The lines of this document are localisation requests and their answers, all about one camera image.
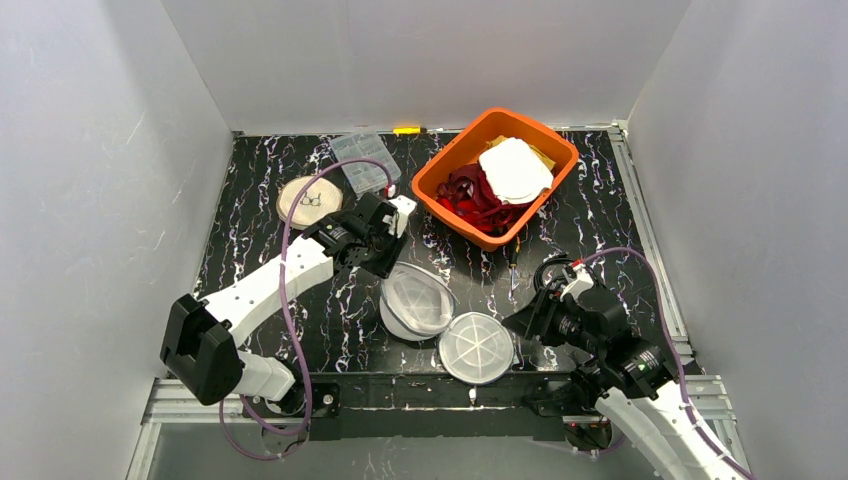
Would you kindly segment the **yellow bra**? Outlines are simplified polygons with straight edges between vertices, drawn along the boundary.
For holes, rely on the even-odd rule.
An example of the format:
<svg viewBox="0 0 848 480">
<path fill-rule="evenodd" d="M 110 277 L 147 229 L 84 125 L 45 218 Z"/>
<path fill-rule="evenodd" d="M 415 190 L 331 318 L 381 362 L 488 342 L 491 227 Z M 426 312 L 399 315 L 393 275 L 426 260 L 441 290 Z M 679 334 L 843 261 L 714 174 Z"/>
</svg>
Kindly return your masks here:
<svg viewBox="0 0 848 480">
<path fill-rule="evenodd" d="M 507 140 L 510 140 L 510 137 L 500 135 L 500 136 L 496 137 L 495 139 L 489 141 L 487 143 L 487 148 L 488 149 L 495 148 L 496 146 L 502 144 L 503 142 L 505 142 Z M 556 163 L 549 156 L 547 156 L 542 150 L 540 150 L 539 148 L 537 148 L 534 145 L 527 144 L 527 146 L 534 152 L 534 154 L 539 158 L 539 160 L 546 166 L 546 168 L 549 171 L 554 170 Z"/>
</svg>

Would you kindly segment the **grey-trim mesh laundry bag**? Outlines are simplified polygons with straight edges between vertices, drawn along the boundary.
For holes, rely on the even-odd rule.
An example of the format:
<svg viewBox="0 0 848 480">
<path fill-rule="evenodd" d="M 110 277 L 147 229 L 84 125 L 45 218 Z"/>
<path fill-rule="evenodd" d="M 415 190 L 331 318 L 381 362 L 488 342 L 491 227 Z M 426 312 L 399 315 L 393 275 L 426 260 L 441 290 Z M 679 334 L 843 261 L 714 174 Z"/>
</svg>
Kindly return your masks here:
<svg viewBox="0 0 848 480">
<path fill-rule="evenodd" d="M 380 285 L 385 328 L 408 342 L 435 340 L 441 366 L 469 385 L 490 384 L 512 369 L 515 345 L 494 317 L 459 313 L 448 285 L 421 267 L 399 262 Z"/>
</svg>

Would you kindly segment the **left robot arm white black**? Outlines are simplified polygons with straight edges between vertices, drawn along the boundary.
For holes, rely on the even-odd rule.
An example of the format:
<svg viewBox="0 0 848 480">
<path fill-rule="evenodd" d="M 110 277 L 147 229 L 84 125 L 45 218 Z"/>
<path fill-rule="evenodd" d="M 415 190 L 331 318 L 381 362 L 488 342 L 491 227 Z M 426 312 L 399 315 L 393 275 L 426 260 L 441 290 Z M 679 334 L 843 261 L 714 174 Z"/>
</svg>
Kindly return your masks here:
<svg viewBox="0 0 848 480">
<path fill-rule="evenodd" d="M 302 231 L 278 255 L 235 284 L 171 306 L 160 358 L 208 406 L 230 394 L 282 400 L 296 377 L 281 361 L 242 350 L 247 338 L 288 301 L 354 267 L 387 278 L 409 235 L 416 202 L 365 194 Z"/>
</svg>

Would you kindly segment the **plain white bra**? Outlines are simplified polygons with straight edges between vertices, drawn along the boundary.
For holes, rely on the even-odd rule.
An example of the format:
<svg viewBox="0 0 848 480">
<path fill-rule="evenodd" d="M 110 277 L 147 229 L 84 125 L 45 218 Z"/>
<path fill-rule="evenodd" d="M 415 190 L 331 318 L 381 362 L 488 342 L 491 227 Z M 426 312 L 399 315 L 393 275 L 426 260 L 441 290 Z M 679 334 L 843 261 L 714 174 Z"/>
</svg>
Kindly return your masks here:
<svg viewBox="0 0 848 480">
<path fill-rule="evenodd" d="M 505 204 L 526 204 L 552 187 L 550 167 L 524 140 L 505 137 L 484 151 L 478 164 L 496 198 Z"/>
</svg>

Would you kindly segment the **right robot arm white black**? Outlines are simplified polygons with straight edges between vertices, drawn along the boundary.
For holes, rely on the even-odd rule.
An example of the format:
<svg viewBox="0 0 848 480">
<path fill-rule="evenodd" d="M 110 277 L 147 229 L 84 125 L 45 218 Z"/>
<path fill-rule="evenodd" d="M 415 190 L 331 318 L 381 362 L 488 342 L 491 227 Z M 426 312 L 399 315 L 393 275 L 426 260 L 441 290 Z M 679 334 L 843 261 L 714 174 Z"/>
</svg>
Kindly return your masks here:
<svg viewBox="0 0 848 480">
<path fill-rule="evenodd" d="M 611 420 L 661 479 L 749 479 L 721 445 L 680 379 L 678 362 L 630 328 L 618 297 L 597 286 L 538 291 L 504 326 L 546 346 L 567 344 L 590 358 L 572 371 L 565 404 Z"/>
</svg>

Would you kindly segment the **dark maroon bra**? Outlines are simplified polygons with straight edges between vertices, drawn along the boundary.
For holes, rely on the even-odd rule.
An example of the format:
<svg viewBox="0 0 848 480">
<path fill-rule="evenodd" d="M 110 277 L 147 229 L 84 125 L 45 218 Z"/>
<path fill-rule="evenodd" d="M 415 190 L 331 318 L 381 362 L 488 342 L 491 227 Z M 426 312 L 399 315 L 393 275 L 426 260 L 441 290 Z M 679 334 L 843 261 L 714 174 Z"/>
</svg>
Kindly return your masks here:
<svg viewBox="0 0 848 480">
<path fill-rule="evenodd" d="M 436 193 L 438 203 L 457 214 L 484 213 L 498 205 L 478 163 L 452 171 Z"/>
</svg>

